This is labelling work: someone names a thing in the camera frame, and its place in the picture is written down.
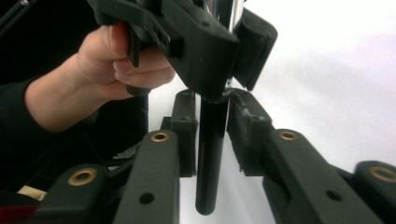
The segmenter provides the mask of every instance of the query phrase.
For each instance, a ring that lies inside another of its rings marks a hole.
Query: screw hole
[[[326,195],[333,201],[337,201],[337,202],[343,201],[343,198],[341,197],[341,195],[333,190],[327,190]]]
[[[297,139],[297,135],[295,133],[290,133],[290,132],[283,132],[280,134],[280,137],[288,141],[293,141]]]
[[[90,183],[96,178],[96,170],[92,168],[85,168],[73,173],[69,179],[68,183],[71,186],[82,186]]]
[[[380,180],[389,183],[396,183],[396,172],[392,171],[388,167],[374,166],[370,168],[370,173]]]
[[[151,140],[154,142],[164,142],[168,140],[169,136],[166,133],[156,133],[152,135]]]
[[[142,204],[149,204],[154,202],[154,195],[152,193],[144,193],[140,196],[139,202]]]

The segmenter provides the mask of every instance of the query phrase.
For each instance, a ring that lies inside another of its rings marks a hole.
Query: brass grommet
[[[96,170],[84,168],[74,172],[68,179],[67,183],[71,186],[82,186],[90,183],[96,178]]]
[[[287,141],[293,141],[297,139],[297,135],[295,133],[291,132],[282,132],[279,135],[282,139],[287,140]]]
[[[390,170],[385,166],[373,166],[370,167],[370,174],[375,176],[376,178],[389,182],[396,183],[396,172]]]
[[[151,136],[151,141],[153,142],[164,142],[169,139],[169,135],[166,133],[156,133]]]

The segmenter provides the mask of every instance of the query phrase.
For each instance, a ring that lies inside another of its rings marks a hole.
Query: black cylindrical shaft
[[[201,101],[198,176],[195,207],[202,215],[216,207],[222,145],[228,113],[228,99],[219,103]]]
[[[240,5],[235,4],[234,1],[239,0],[204,0],[203,7],[226,28],[231,28],[234,7]],[[231,84],[230,79],[227,84],[224,83],[223,99],[218,102],[208,102],[203,96],[201,101],[195,207],[202,215],[211,214],[216,207],[222,145],[228,118],[228,84]]]

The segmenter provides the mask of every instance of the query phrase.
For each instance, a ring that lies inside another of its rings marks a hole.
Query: hand
[[[171,81],[175,71],[157,47],[140,54],[140,64],[133,67],[128,59],[128,31],[125,23],[103,26],[85,38],[78,51],[82,77],[107,100],[131,97],[125,84],[154,89]]]
[[[25,103],[33,119],[50,132],[62,132],[106,102],[131,97],[125,84],[153,89],[174,77],[157,48],[141,52],[139,67],[132,66],[127,49],[123,23],[87,35],[78,53],[27,88]]]

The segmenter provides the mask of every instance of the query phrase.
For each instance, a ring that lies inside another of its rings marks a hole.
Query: finger
[[[113,63],[114,69],[120,74],[138,74],[148,71],[161,70],[170,66],[163,53],[156,46],[152,46],[140,53],[138,67],[134,67],[129,59],[116,60]]]
[[[128,45],[127,27],[119,22],[89,33],[79,52],[98,62],[113,61],[127,57]]]
[[[116,73],[116,79],[127,85],[154,89],[166,84],[175,76],[175,70],[172,67],[165,67],[160,70],[150,71],[147,73],[139,73],[132,75],[125,75]]]

